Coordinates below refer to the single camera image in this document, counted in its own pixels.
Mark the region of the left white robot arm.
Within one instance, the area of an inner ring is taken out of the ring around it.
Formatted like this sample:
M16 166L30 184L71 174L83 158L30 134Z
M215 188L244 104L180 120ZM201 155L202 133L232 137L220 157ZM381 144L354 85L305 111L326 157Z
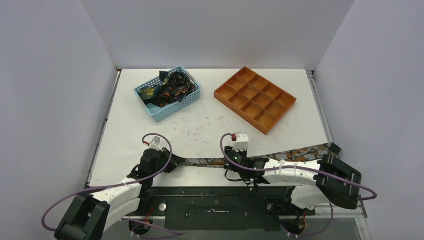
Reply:
M55 230L57 240L100 240L103 233L128 214L156 213L158 205L150 200L154 176L171 173L186 160L168 149L147 149L140 162L118 187L79 193Z

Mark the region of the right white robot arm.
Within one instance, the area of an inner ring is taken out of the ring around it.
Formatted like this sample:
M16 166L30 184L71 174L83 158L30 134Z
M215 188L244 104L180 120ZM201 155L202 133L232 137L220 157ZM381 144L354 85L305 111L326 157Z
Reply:
M293 186L282 201L284 211L290 215L323 203L347 210L358 207L362 174L330 154L318 160L287 162L271 158L250 159L229 149L224 155L224 167L254 186L280 183Z

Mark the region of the orange floral necktie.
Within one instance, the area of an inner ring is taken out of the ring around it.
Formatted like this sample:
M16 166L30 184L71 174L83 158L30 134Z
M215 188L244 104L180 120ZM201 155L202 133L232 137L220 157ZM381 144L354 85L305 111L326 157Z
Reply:
M249 156L252 160L260 158L269 158L277 161L284 160L286 162L310 162L320 160L324 155L332 155L339 157L342 149L334 142L313 145L304 148L292 149L271 153L267 155ZM187 167L203 167L203 168L223 168L224 158L187 158L182 165Z

